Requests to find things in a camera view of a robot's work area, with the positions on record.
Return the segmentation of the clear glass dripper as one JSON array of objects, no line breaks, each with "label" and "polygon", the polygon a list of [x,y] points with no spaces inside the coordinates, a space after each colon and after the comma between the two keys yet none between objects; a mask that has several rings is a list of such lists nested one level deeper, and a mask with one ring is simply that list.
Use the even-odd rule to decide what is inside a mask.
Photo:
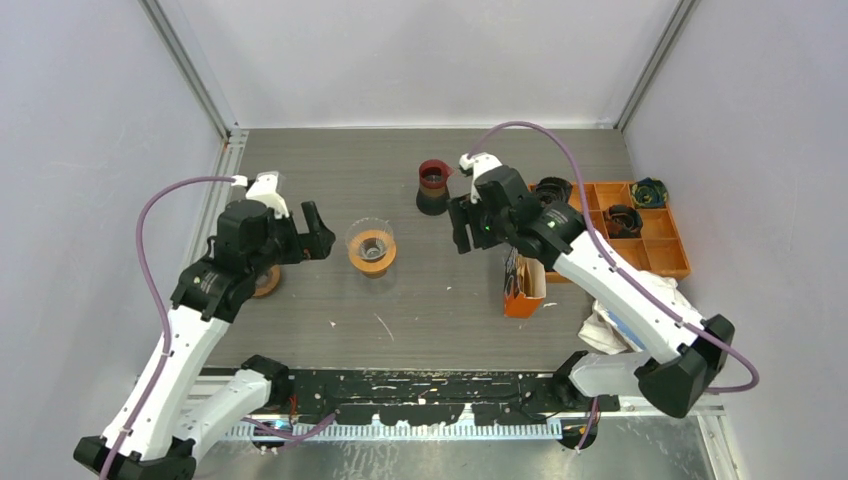
[{"label": "clear glass dripper", "polygon": [[383,259],[395,244],[389,222],[376,217],[355,221],[347,229],[345,240],[348,254],[366,262]]}]

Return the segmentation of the glass carafe with brown collar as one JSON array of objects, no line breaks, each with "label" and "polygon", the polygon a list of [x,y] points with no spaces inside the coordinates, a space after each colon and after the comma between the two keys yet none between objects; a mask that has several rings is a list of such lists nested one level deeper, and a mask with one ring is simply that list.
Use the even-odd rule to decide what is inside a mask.
[{"label": "glass carafe with brown collar", "polygon": [[362,271],[362,274],[368,279],[379,279],[388,273],[387,269]]}]

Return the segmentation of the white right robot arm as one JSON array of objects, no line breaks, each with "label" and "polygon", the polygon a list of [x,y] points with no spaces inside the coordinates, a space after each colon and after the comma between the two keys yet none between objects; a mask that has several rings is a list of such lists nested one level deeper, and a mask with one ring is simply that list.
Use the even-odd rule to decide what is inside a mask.
[{"label": "white right robot arm", "polygon": [[459,170],[469,193],[448,212],[459,253],[507,243],[592,295],[637,337],[637,353],[582,354],[555,384],[558,403],[582,409],[601,395],[641,395],[664,414],[683,418],[723,369],[735,335],[722,315],[703,317],[676,299],[662,300],[654,285],[593,230],[568,202],[543,204],[520,173],[497,157],[465,154]]}]

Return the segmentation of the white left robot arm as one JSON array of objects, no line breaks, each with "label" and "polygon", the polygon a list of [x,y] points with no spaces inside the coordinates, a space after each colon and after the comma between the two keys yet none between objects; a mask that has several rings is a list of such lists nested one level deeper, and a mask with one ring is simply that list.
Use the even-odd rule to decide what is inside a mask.
[{"label": "white left robot arm", "polygon": [[131,394],[102,433],[80,439],[74,460],[101,479],[189,479],[211,446],[254,411],[285,409],[293,394],[286,365],[254,355],[194,408],[189,394],[209,355],[252,299],[261,278],[282,265],[327,258],[335,234],[313,202],[299,232],[276,171],[227,183],[245,196],[219,214],[205,253],[186,267],[168,300],[158,300],[161,335]]}]

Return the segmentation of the orange coffee filter box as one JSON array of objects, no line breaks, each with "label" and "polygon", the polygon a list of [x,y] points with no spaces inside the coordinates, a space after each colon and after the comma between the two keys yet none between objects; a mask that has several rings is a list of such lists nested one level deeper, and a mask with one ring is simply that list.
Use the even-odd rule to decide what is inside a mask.
[{"label": "orange coffee filter box", "polygon": [[503,313],[505,317],[528,319],[546,298],[544,265],[512,248],[505,261]]}]

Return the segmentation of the red and black carafe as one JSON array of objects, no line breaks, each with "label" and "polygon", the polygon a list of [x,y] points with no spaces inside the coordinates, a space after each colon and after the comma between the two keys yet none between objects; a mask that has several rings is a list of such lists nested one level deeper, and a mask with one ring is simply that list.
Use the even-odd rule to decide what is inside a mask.
[{"label": "red and black carafe", "polygon": [[453,170],[438,159],[429,159],[419,165],[416,206],[421,213],[438,216],[447,210],[450,198],[447,183],[452,173]]}]

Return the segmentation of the dark rolled tie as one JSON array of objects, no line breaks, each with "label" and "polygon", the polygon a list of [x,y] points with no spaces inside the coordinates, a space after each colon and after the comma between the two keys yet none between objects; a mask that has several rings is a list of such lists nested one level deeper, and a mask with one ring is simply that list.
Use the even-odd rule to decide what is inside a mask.
[{"label": "dark rolled tie", "polygon": [[573,184],[564,178],[549,176],[539,180],[532,192],[543,205],[556,201],[567,203],[573,192]]}]

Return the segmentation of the orange wooden compartment tray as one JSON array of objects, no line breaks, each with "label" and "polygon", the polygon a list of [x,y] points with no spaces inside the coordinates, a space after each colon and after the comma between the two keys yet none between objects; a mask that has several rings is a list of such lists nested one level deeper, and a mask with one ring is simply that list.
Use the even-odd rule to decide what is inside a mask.
[{"label": "orange wooden compartment tray", "polygon": [[586,210],[599,235],[635,268],[676,280],[691,273],[661,180],[587,182],[586,203],[578,186],[560,177],[545,177],[530,190],[544,204],[563,200],[579,212]]}]

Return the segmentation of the green floral rolled tie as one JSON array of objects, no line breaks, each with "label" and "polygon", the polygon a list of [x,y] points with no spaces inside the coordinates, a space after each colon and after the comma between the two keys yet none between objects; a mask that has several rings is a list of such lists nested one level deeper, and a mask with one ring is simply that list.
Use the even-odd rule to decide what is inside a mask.
[{"label": "green floral rolled tie", "polygon": [[646,177],[630,185],[630,196],[636,208],[665,208],[669,194],[665,184],[656,178]]}]

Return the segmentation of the white crumpled cloth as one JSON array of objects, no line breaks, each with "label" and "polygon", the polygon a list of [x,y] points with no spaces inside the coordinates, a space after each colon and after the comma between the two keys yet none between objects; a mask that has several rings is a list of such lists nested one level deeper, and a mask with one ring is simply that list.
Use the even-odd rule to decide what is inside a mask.
[{"label": "white crumpled cloth", "polygon": [[[657,287],[657,297],[661,300],[674,301],[684,307],[692,306],[678,290],[678,282],[675,279],[649,271],[639,271],[636,278]],[[645,348],[638,336],[598,300],[592,302],[590,314],[579,329],[578,337],[590,347],[608,355],[640,352]]]}]

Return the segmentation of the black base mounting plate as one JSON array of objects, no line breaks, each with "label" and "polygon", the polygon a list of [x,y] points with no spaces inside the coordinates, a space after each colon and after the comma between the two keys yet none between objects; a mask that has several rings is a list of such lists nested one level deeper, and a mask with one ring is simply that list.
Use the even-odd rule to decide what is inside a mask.
[{"label": "black base mounting plate", "polygon": [[295,369],[287,392],[256,412],[309,424],[333,414],[339,425],[378,419],[387,426],[431,426],[456,424],[469,410],[476,426],[509,426],[540,425],[590,408],[589,399],[566,393],[552,373]]}]

